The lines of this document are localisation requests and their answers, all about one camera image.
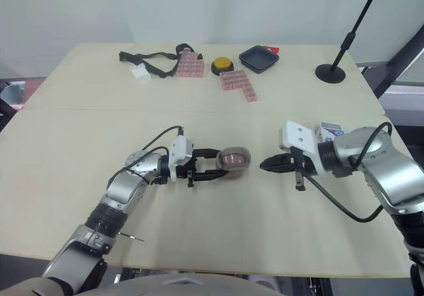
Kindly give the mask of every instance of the black cable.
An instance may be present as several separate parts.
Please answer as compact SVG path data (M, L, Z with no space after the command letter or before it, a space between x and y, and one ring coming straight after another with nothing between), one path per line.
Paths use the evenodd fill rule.
M352 166L352 171L355 171L358 169L360 163L362 162L362 159L364 159L366 152L368 151L369 147L371 146L372 142L374 141L374 139L376 139L378 133L385 127L387 126L387 130L388 130L388 134L392 135L392 124L390 124L389 122L384 122L382 124L380 124L379 127L377 127L374 132L371 134L370 138L366 141L365 146L363 147L362 151L359 154L358 159L355 161L355 163Z
M172 126L170 128L167 128L163 132L161 132L155 138L153 138L151 142L149 142L145 147L142 148L142 150L146 150L151 144L153 144L154 142L156 142L160 137L164 136L170 130L173 130L173 129L176 129L176 128L178 128L178 135L184 135L184 128L183 128L183 126Z
M131 169L126 169L128 172L131 172L132 174L134 174L134 175L137 175L137 176L139 176L141 179L143 179L144 180L144 182L145 183L147 183L147 184L149 184L149 182L148 182L148 180L145 178L145 177L143 177L142 175L140 175L139 173L136 173L134 170L131 170Z
M127 166L125 166L125 167L123 167L123 168L121 168L120 170L118 170L117 172L115 172L114 174L113 174L113 176L111 177L111 179L109 179L109 181L107 182L107 187L109 188L109 186L111 185L111 183L112 183L112 181L116 178L116 176L117 175L119 175L121 172L124 172L125 170L127 170L127 171L130 171L130 172L133 172L134 173L134 171L133 170L131 170L131 167L133 167L135 164L137 164L137 163L139 163L139 162L141 162L143 159L145 159L145 157L147 157L147 156L149 156L151 153L153 153L153 152L155 152L155 151L157 151L157 150L159 150L159 149L165 149L165 151L166 151L166 154L169 156L170 155L170 151L167 149L167 147L164 147L164 146L158 146L158 147L155 147L155 148L153 148L152 150L149 150L147 153L145 153L143 156L141 156L139 159L137 159L137 160L135 160L135 161L133 161L131 164L129 164L129 165L127 165Z
M344 205L342 205L340 202L338 202L330 193L327 192L327 190L324 189L322 185L320 185L315 179L311 177L306 171L301 172L302 175L308 179L320 192L331 201L333 205L335 205L337 208L339 208L345 215L350 217L351 219L355 220L356 222L361 223L367 223L370 221L373 221L383 210L383 206L379 205L378 208L369 216L364 219L357 217L353 213L351 213Z

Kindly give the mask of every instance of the black strap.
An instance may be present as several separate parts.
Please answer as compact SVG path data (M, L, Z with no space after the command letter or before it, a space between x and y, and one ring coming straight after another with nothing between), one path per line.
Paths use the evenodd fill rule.
M150 73L156 74L161 78L167 77L167 76L173 76L178 68L178 63L180 62L180 52L185 49L189 48L192 52L194 52L193 48L189 46L186 43L181 43L176 46L175 51L176 54L173 53L165 53L165 52L156 52L156 53L150 53L150 54L130 54L127 52L119 52L119 61L128 61L136 66L144 63L146 66L146 70ZM177 60L176 65L172 68L172 70L165 72L161 69L158 69L156 66L153 66L152 64L148 63L144 59L153 58L154 56L164 56L165 58L168 58L170 60Z

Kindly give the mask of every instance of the small white box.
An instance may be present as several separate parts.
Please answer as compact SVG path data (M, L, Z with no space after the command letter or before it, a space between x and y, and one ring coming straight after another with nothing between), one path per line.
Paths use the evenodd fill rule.
M345 131L339 124L321 122L315 133L319 142L332 142L335 136L344 135Z
M152 79L150 73L147 72L144 63L139 64L131 69L131 73L139 83L144 83Z

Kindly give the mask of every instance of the yellow button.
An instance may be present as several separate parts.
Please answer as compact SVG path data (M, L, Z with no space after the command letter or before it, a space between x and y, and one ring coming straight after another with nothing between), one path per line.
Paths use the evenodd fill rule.
M213 65L218 70L228 69L231 67L231 60L228 59L226 56L220 56L213 61Z

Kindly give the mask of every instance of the pink blister pack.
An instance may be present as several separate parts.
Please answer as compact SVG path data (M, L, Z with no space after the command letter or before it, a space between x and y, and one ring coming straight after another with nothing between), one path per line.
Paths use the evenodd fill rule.
M198 54L185 48L180 52L176 77L202 77L205 63L203 59L197 59Z
M243 70L221 72L219 74L219 80L221 81L224 91L229 89L242 89L248 102L258 100L253 86L250 84L250 81Z

